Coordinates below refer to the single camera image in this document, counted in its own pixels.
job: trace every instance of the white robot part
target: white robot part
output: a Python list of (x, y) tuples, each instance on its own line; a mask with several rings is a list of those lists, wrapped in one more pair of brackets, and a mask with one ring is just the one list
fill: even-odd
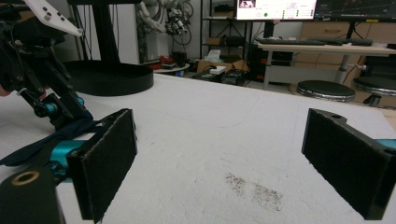
[(70, 35), (82, 35), (82, 29), (78, 29), (73, 25), (46, 0), (24, 0), (24, 2), (43, 24)]

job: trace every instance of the office chair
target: office chair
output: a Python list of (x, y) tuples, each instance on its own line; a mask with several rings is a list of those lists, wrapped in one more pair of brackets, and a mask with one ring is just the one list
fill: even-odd
[(353, 84), (371, 95), (363, 101), (365, 105), (378, 106), (382, 96), (396, 96), (396, 80), (385, 77), (356, 77)]
[(297, 84), (297, 92), (303, 96), (337, 102), (350, 102), (355, 98), (355, 91), (349, 87), (322, 80), (301, 81)]

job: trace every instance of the monitor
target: monitor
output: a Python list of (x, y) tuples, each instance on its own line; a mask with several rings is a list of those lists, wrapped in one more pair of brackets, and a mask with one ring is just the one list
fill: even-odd
[(396, 22), (396, 0), (318, 0), (314, 19)]
[(306, 21), (314, 19), (317, 0), (234, 0), (239, 21)]

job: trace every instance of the round stool seat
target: round stool seat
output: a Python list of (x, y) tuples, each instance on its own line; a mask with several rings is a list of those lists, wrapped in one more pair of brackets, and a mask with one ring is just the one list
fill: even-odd
[(355, 98), (355, 92), (349, 87), (321, 80), (299, 82), (297, 92), (304, 96), (341, 102), (349, 102)]
[(396, 96), (396, 80), (384, 77), (357, 77), (354, 84), (361, 90), (382, 96)]

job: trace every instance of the keyboard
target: keyboard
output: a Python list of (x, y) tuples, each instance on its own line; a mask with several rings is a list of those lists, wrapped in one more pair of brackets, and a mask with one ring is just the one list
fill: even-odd
[(257, 38), (259, 43), (264, 45), (313, 45), (313, 46), (323, 46), (324, 42), (317, 40), (287, 40), (287, 39), (262, 39)]
[(308, 38), (309, 41), (320, 41), (324, 42), (326, 45), (342, 46), (344, 44), (351, 43), (352, 46), (365, 46), (370, 47), (373, 45), (373, 40), (371, 39), (358, 39), (358, 38), (336, 38), (336, 37), (314, 37)]

